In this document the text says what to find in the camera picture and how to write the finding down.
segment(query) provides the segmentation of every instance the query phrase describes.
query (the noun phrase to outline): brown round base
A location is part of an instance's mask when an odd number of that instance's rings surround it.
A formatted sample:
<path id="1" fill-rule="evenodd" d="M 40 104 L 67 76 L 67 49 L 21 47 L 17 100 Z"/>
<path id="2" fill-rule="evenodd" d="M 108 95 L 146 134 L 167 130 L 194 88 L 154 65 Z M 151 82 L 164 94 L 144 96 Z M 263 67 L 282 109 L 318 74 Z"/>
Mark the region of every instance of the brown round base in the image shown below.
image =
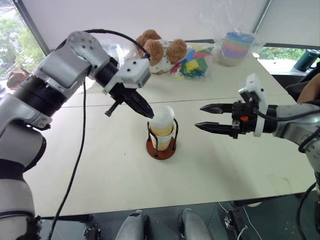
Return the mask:
<path id="1" fill-rule="evenodd" d="M 165 160 L 165 159 L 170 158 L 175 153 L 176 150 L 173 149 L 174 142 L 175 142 L 175 139 L 172 137 L 168 148 L 163 151 L 158 151 L 158 156 L 155 156 L 156 149 L 152 145 L 151 140 L 147 140 L 145 145 L 146 145 L 146 150 L 148 151 L 148 153 L 151 157 L 153 157 L 154 159 L 158 159 L 158 160 Z"/>

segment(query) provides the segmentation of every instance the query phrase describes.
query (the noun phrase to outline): yellow toy block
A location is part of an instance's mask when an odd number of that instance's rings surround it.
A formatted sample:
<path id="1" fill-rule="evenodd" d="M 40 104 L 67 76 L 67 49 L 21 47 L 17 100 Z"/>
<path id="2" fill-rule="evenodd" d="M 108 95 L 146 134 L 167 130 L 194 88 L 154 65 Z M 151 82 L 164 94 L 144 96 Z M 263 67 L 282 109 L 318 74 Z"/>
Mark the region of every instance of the yellow toy block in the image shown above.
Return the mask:
<path id="1" fill-rule="evenodd" d="M 191 60 L 185 64 L 185 68 L 188 72 L 199 68 L 199 64 L 196 60 Z"/>

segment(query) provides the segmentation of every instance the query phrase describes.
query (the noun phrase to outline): wire cup holder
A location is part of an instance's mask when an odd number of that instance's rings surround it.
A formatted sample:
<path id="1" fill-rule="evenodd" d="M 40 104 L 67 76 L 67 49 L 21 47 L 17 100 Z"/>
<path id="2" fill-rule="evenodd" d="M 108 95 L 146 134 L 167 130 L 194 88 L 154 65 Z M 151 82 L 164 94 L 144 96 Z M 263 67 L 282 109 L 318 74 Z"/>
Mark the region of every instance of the wire cup holder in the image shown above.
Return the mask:
<path id="1" fill-rule="evenodd" d="M 169 146 L 165 150 L 158 150 L 159 141 L 157 136 L 151 131 L 150 124 L 147 122 L 147 130 L 148 130 L 148 139 L 146 141 L 146 149 L 147 152 L 151 157 L 158 160 L 165 160 L 170 158 L 176 151 L 177 147 L 177 136 L 179 131 L 179 125 L 177 120 L 174 118 L 173 121 L 175 122 L 175 135 L 174 138 L 172 137 L 169 143 Z M 152 135 L 155 139 L 155 148 L 152 144 L 152 140 L 150 135 Z"/>

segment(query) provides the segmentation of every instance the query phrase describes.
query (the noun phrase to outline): stacked cups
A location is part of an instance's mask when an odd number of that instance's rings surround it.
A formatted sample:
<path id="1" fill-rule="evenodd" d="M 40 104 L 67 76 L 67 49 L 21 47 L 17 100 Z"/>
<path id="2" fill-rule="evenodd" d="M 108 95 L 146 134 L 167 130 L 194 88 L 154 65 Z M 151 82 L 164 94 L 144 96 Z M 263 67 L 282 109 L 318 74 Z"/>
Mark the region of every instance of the stacked cups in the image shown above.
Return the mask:
<path id="1" fill-rule="evenodd" d="M 220 62 L 235 66 L 247 55 L 255 37 L 251 34 L 228 32 L 220 49 Z"/>
<path id="2" fill-rule="evenodd" d="M 167 105 L 152 107 L 154 117 L 149 120 L 149 127 L 158 139 L 158 150 L 166 150 L 174 134 L 175 112 Z M 156 148 L 156 139 L 151 136 L 152 145 Z"/>

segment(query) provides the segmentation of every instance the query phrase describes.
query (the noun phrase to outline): black cable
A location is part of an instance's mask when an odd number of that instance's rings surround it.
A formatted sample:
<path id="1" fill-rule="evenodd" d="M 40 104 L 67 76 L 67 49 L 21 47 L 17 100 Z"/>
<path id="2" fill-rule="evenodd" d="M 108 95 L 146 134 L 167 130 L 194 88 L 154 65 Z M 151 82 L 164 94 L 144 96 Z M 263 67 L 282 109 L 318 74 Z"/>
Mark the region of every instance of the black cable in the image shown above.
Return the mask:
<path id="1" fill-rule="evenodd" d="M 113 35 L 118 35 L 120 37 L 123 37 L 130 42 L 134 43 L 138 48 L 141 49 L 142 52 L 144 52 L 144 56 L 147 57 L 150 60 L 150 54 L 145 50 L 145 48 L 138 43 L 136 40 L 132 39 L 131 37 L 124 35 L 123 33 L 117 32 L 117 31 L 112 31 L 112 30 L 105 30 L 105 29 L 91 29 L 91 30 L 85 30 L 84 32 L 88 34 L 113 34 Z"/>
<path id="2" fill-rule="evenodd" d="M 50 230 L 50 233 L 48 235 L 48 238 L 47 240 L 50 240 L 51 237 L 52 237 L 52 234 L 54 232 L 54 229 L 55 229 L 55 226 L 56 226 L 56 223 L 57 223 L 57 220 L 58 220 L 58 217 L 60 215 L 60 212 L 67 200 L 67 197 L 69 195 L 69 192 L 70 192 L 70 189 L 71 189 L 71 186 L 72 186 L 72 183 L 74 182 L 74 178 L 75 178 L 75 175 L 76 175 L 76 171 L 77 171 L 77 167 L 78 167 L 78 164 L 79 164 L 79 161 L 80 161 L 80 158 L 81 158 L 81 154 L 82 154 L 82 150 L 84 148 L 84 143 L 85 143 L 85 135 L 86 135 L 86 97 L 87 97 L 87 92 L 86 92 L 86 81 L 83 82 L 83 127 L 82 127 L 82 140 L 81 140 L 81 146 L 80 146 L 80 150 L 79 150 L 79 154 L 78 154 L 78 157 L 76 159 L 76 162 L 75 162 L 75 165 L 73 167 L 73 172 L 72 172 L 72 175 L 71 175 L 71 178 L 70 178 L 70 181 L 69 181 L 69 185 L 67 187 L 67 190 L 65 192 L 65 195 L 63 197 L 63 200 L 62 202 L 60 203 L 60 206 L 58 208 L 58 210 L 56 211 L 56 214 L 54 216 L 54 219 L 53 219 L 53 222 L 52 222 L 52 226 L 51 226 L 51 230 Z"/>
<path id="3" fill-rule="evenodd" d="M 310 143 L 314 138 L 318 137 L 319 135 L 320 135 L 320 127 L 300 144 L 298 148 L 299 152 L 304 154 L 306 152 L 306 150 L 304 149 L 305 146 L 308 143 Z"/>
<path id="4" fill-rule="evenodd" d="M 301 224 L 300 224 L 300 213 L 301 213 L 301 208 L 302 208 L 302 205 L 304 204 L 306 198 L 308 197 L 309 193 L 312 191 L 312 189 L 314 189 L 316 186 L 316 183 L 312 184 L 306 191 L 305 193 L 302 195 L 301 199 L 300 199 L 300 203 L 298 205 L 298 208 L 296 210 L 296 215 L 295 215 L 295 223 L 296 223 L 296 227 L 299 231 L 299 234 L 302 238 L 302 240 L 307 240 L 306 239 L 306 236 L 304 234 L 304 232 L 302 231 L 302 228 L 301 228 Z"/>
<path id="5" fill-rule="evenodd" d="M 292 120 L 304 118 L 304 117 L 312 115 L 312 114 L 318 114 L 319 113 L 319 110 L 313 110 L 313 111 L 304 112 L 304 113 L 301 113 L 301 114 L 298 114 L 298 115 L 294 115 L 294 116 L 276 117 L 276 116 L 269 116 L 269 115 L 263 114 L 262 112 L 259 111 L 259 109 L 256 106 L 254 106 L 252 108 L 252 110 L 254 111 L 255 114 L 257 114 L 261 118 L 269 120 L 269 121 L 273 121 L 273 122 L 292 121 Z"/>

